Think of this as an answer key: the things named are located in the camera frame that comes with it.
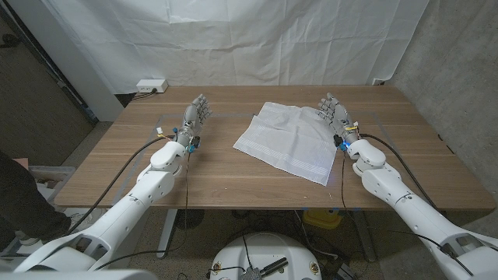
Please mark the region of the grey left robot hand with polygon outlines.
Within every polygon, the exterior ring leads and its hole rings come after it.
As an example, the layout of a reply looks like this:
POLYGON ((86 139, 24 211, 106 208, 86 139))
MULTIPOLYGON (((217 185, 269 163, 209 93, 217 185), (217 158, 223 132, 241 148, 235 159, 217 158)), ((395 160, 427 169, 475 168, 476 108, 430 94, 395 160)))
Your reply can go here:
POLYGON ((202 126, 212 114, 207 98, 200 94, 187 106, 181 127, 178 129, 176 142, 188 147, 195 138, 199 138, 202 126))

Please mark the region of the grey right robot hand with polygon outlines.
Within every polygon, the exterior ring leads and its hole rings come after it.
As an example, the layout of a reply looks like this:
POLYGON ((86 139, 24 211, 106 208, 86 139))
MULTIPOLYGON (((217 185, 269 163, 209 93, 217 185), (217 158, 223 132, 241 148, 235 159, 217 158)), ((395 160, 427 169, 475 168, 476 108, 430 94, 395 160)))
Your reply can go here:
POLYGON ((334 132, 335 145, 343 150, 359 139, 358 124, 347 109, 331 93, 318 104, 317 115, 325 120, 334 132))

